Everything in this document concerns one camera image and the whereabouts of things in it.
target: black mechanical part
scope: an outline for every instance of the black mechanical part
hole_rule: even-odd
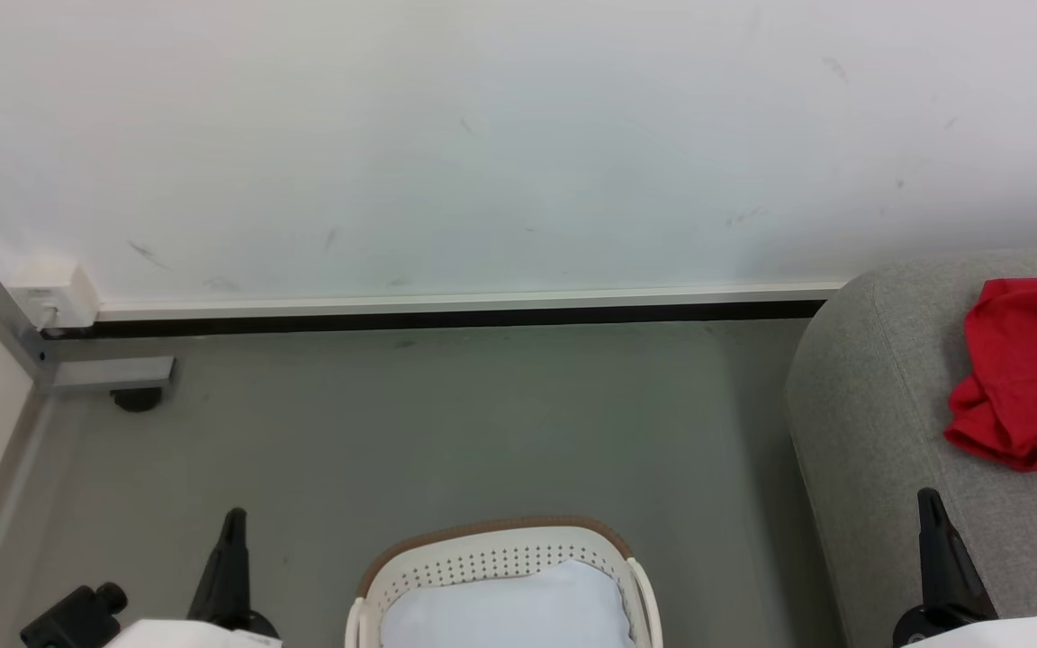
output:
[[[918,524],[923,603],[898,619],[892,638],[896,647],[1000,618],[937,489],[919,489]]]
[[[230,509],[223,519],[222,533],[211,551],[187,618],[279,639],[267,617],[250,609],[247,512],[242,508]]]
[[[162,387],[137,387],[133,390],[112,390],[111,398],[123,412],[149,412],[162,401]]]
[[[85,585],[54,603],[18,636],[26,648],[103,648],[119,635],[114,615],[127,608],[127,593],[114,583]]]

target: white electrical socket box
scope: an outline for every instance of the white electrical socket box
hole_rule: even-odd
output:
[[[99,315],[99,294],[74,261],[34,259],[16,274],[7,290],[38,329],[83,329]]]

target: red and white garment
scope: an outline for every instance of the red and white garment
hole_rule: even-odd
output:
[[[1037,278],[993,279],[964,321],[974,372],[951,394],[955,447],[1037,471]]]

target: brown basket rim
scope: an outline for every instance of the brown basket rim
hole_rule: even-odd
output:
[[[358,587],[358,595],[359,597],[366,598],[366,595],[370,594],[374,576],[383,570],[383,567],[387,563],[399,554],[404,554],[411,550],[418,550],[420,546],[433,544],[433,542],[453,540],[456,537],[506,532],[506,530],[513,529],[539,529],[539,527],[581,527],[581,529],[592,530],[592,532],[599,534],[613,544],[614,548],[618,550],[618,554],[622,555],[622,558],[625,559],[634,556],[630,553],[630,545],[626,544],[626,541],[622,540],[622,537],[614,532],[614,529],[604,525],[601,522],[592,519],[592,517],[585,517],[583,515],[535,515],[507,517],[507,519],[503,520],[475,522],[473,525],[450,527],[450,529],[437,530],[437,532],[408,537],[402,542],[395,542],[389,550],[384,551],[383,554],[379,554],[379,558],[374,558],[374,562],[369,567],[366,567],[366,573],[363,574],[362,583]]]

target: gray fabric upholstery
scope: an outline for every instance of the gray fabric upholstery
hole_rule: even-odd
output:
[[[848,283],[811,321],[787,408],[850,648],[889,645],[921,602],[920,487],[937,487],[1003,617],[1037,615],[1037,473],[943,439],[971,372],[962,333],[986,279],[1037,276],[1037,250],[902,262]]]

